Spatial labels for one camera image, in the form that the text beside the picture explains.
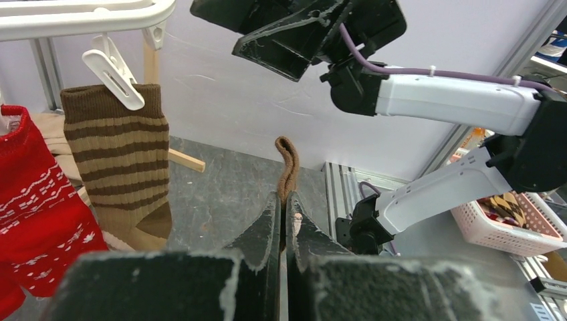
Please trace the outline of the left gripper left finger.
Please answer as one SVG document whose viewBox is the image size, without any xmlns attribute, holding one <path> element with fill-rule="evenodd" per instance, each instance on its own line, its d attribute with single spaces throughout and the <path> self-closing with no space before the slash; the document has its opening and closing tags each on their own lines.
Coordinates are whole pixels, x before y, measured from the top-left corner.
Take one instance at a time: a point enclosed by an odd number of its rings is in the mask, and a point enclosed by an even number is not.
<svg viewBox="0 0 567 321">
<path fill-rule="evenodd" d="M 215 251 L 92 253 L 65 274 L 43 320 L 277 320 L 281 201 Z"/>
</svg>

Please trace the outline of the brown striped sock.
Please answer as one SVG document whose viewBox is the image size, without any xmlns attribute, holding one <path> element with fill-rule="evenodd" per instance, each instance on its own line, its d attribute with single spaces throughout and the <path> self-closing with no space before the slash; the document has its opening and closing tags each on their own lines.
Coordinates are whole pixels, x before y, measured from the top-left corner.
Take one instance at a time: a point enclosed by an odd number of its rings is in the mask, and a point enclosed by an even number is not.
<svg viewBox="0 0 567 321">
<path fill-rule="evenodd" d="M 64 135 L 107 244 L 156 251 L 166 246 L 173 225 L 169 125 L 160 86 L 135 89 L 145 101 L 136 111 L 103 85 L 62 90 Z"/>
<path fill-rule="evenodd" d="M 281 201 L 279 250 L 283 251 L 286 246 L 286 204 L 289 194 L 297 189 L 300 158 L 292 141 L 285 136 L 280 136 L 275 140 L 275 147 L 281 154 L 285 165 L 277 183 L 277 194 Z"/>
</svg>

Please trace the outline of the red sock white stars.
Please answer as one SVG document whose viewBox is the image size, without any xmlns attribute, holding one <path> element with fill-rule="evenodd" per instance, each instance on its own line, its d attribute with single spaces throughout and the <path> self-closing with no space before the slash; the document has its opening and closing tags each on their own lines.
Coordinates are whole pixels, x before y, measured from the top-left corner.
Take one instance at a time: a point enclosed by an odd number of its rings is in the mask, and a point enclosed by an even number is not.
<svg viewBox="0 0 567 321">
<path fill-rule="evenodd" d="M 50 297 L 83 253 L 106 251 L 90 208 L 22 106 L 1 107 L 1 318 L 26 295 Z"/>
</svg>

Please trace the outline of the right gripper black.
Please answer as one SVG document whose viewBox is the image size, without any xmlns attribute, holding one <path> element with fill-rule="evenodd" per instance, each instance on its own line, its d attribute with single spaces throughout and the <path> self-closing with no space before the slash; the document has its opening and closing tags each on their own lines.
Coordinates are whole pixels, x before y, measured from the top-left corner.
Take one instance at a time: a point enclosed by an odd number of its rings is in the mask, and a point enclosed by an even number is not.
<svg viewBox="0 0 567 321">
<path fill-rule="evenodd" d="M 369 57 L 407 30 L 396 1 L 193 1 L 190 12 L 243 34 L 232 54 L 298 82 L 308 67 L 347 60 L 343 25 Z"/>
</svg>

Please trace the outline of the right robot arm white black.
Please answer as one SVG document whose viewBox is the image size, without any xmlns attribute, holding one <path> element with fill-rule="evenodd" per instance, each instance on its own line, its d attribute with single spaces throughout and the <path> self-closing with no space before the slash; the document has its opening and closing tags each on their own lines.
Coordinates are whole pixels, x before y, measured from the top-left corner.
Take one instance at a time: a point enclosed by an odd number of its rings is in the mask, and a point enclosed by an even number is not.
<svg viewBox="0 0 567 321">
<path fill-rule="evenodd" d="M 407 28 L 396 1 L 194 1 L 191 13 L 240 35 L 233 55 L 297 82 L 321 81 L 341 111 L 451 123 L 420 177 L 357 202 L 338 242 L 377 254 L 408 227 L 477 199 L 566 182 L 566 99 L 549 84 L 370 61 Z"/>
</svg>

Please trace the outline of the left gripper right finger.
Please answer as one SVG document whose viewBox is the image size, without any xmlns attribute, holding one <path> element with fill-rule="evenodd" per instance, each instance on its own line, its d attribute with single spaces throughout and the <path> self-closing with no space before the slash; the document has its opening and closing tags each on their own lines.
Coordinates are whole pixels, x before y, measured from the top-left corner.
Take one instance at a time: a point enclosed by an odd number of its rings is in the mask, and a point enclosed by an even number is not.
<svg viewBox="0 0 567 321">
<path fill-rule="evenodd" d="M 290 320 L 537 320 L 516 265 L 457 257 L 356 255 L 322 231 L 298 195 L 286 204 Z"/>
</svg>

